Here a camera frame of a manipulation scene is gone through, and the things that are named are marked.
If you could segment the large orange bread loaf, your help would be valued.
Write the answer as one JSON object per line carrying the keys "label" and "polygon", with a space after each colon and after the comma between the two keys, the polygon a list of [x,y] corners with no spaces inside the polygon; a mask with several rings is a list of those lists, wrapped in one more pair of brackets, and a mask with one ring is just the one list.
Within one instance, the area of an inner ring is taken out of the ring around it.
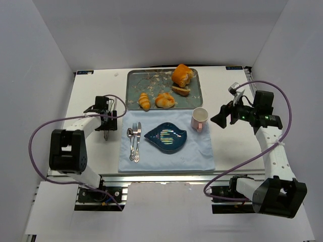
{"label": "large orange bread loaf", "polygon": [[193,76],[194,72],[188,66],[179,64],[172,74],[172,81],[179,87],[184,88],[190,83]]}

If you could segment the round golden bread roll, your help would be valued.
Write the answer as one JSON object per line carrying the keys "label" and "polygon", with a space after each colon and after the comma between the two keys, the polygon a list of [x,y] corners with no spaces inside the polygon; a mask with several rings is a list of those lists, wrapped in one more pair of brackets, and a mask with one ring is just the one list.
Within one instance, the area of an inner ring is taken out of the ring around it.
{"label": "round golden bread roll", "polygon": [[160,93],[155,99],[155,104],[160,108],[171,108],[175,105],[175,99],[169,93]]}

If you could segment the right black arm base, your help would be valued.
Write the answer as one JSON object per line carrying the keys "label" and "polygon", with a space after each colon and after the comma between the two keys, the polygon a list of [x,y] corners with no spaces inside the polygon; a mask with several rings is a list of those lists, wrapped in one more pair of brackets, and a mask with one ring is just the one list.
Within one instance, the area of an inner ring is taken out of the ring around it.
{"label": "right black arm base", "polygon": [[243,194],[239,193],[237,188],[238,179],[247,179],[251,185],[258,185],[254,178],[248,175],[234,175],[230,178],[226,186],[210,186],[206,189],[208,195],[211,195],[211,208],[213,214],[254,214],[252,202]]}

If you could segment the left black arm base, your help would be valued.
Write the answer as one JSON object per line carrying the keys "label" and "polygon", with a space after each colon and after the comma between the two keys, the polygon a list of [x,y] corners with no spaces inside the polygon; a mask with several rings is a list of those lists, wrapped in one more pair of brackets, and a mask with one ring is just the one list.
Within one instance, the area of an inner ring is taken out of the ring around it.
{"label": "left black arm base", "polygon": [[[123,199],[122,187],[106,187],[106,191],[113,196],[115,201],[123,209],[125,207],[125,200]],[[116,203],[110,196],[94,192],[85,188],[79,188],[76,202],[74,206],[75,211],[92,211],[92,212],[107,212],[117,211],[121,212]]]}

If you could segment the metal serving tongs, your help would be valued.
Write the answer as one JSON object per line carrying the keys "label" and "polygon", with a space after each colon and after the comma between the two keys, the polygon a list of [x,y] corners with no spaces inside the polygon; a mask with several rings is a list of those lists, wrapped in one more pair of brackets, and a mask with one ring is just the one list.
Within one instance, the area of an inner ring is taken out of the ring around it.
{"label": "metal serving tongs", "polygon": [[105,141],[107,141],[109,138],[109,131],[104,131],[103,137],[104,137]]}

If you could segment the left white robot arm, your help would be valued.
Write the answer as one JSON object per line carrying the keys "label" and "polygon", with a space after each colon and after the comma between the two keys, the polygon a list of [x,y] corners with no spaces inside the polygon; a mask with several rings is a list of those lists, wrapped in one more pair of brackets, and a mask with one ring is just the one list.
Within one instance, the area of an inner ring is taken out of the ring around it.
{"label": "left white robot arm", "polygon": [[117,100],[96,96],[95,104],[66,129],[56,129],[51,134],[49,167],[66,174],[84,187],[103,189],[101,175],[88,165],[86,138],[94,131],[103,132],[107,139],[109,131],[117,130]]}

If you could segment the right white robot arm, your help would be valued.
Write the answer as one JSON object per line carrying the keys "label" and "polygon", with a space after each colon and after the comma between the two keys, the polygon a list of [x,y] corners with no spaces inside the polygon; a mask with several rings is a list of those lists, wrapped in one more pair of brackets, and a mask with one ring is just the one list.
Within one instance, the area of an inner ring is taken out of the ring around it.
{"label": "right white robot arm", "polygon": [[254,101],[249,105],[244,105],[242,91],[235,91],[233,95],[234,99],[223,105],[211,121],[225,128],[229,116],[232,125],[242,120],[253,127],[263,153],[265,178],[263,182],[257,182],[248,175],[235,175],[227,187],[211,188],[213,201],[249,200],[255,213],[294,218],[307,194],[307,187],[296,179],[280,141],[283,125],[280,117],[273,115],[274,94],[256,91]]}

